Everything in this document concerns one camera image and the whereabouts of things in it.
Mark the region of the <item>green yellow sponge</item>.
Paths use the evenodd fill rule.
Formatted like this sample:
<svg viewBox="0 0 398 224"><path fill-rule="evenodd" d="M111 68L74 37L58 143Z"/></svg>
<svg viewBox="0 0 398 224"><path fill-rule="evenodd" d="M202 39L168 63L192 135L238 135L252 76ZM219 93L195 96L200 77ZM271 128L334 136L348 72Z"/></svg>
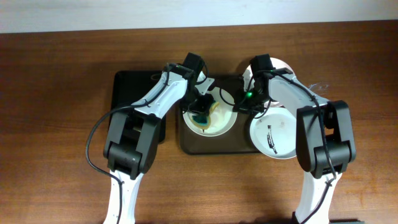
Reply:
<svg viewBox="0 0 398 224"><path fill-rule="evenodd" d="M190 118L191 122L198 128L202 129L203 131L208 129L211 124L211 117L210 115L214 112L214 110L220 105L218 101L214 101L209 109L209 114L199 114L199 115L192 115Z"/></svg>

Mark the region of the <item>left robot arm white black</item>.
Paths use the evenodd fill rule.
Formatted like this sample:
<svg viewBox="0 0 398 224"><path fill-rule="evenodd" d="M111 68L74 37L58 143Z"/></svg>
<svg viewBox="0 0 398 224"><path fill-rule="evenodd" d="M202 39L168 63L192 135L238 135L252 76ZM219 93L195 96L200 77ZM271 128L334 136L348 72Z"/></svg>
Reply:
<svg viewBox="0 0 398 224"><path fill-rule="evenodd" d="M165 138L165 115L178 103L209 124L213 79L200 77L204 60L189 53L161 71L120 71L114 76L109 128L103 155L111 174L105 223L134 223L139 185Z"/></svg>

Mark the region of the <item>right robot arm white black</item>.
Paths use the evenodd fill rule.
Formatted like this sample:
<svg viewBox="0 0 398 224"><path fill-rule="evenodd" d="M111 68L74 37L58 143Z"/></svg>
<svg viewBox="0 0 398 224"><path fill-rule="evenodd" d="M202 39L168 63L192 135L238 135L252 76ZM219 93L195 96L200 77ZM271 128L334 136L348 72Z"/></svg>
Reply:
<svg viewBox="0 0 398 224"><path fill-rule="evenodd" d="M296 119L295 154L303 169L303 187L291 222L329 223L335 187L356 157L348 104L318 96L290 66L269 54L250 59L249 69L234 111L261 119L276 101Z"/></svg>

